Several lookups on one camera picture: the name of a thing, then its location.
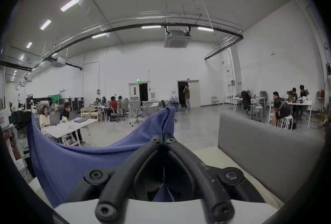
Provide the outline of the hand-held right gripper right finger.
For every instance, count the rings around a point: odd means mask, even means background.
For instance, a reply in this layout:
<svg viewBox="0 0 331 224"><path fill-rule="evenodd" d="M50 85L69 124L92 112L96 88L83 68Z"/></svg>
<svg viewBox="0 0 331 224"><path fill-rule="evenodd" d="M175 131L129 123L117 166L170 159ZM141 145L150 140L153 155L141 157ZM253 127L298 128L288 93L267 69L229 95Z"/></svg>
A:
<svg viewBox="0 0 331 224"><path fill-rule="evenodd" d="M209 223L233 220L231 200L265 203L240 169L209 166L169 136L164 139L164 184L173 201L201 199Z"/></svg>

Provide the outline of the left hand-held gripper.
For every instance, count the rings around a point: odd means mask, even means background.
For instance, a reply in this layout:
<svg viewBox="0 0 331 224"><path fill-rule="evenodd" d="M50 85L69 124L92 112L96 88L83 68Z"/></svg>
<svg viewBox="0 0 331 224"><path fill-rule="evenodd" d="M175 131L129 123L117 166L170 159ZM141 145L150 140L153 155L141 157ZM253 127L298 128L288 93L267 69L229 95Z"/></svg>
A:
<svg viewBox="0 0 331 224"><path fill-rule="evenodd" d="M18 172L27 184L29 184L34 179L34 177L30 173L27 163L23 157L23 147L18 138L17 131L26 127L30 127L32 125L31 117L31 111L12 112L9 116L9 122L12 125L5 127L4 131L2 132L7 151L13 160Z"/></svg>

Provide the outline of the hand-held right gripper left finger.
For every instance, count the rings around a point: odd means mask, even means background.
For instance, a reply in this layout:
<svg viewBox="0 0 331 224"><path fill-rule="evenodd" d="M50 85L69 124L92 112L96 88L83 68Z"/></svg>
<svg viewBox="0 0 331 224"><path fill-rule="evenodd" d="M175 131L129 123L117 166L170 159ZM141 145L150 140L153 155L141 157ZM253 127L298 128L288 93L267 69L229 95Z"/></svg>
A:
<svg viewBox="0 0 331 224"><path fill-rule="evenodd" d="M128 199L152 201L164 182L163 139L152 139L122 164L109 169L87 170L66 202L98 199L95 216L103 224L123 216Z"/></svg>

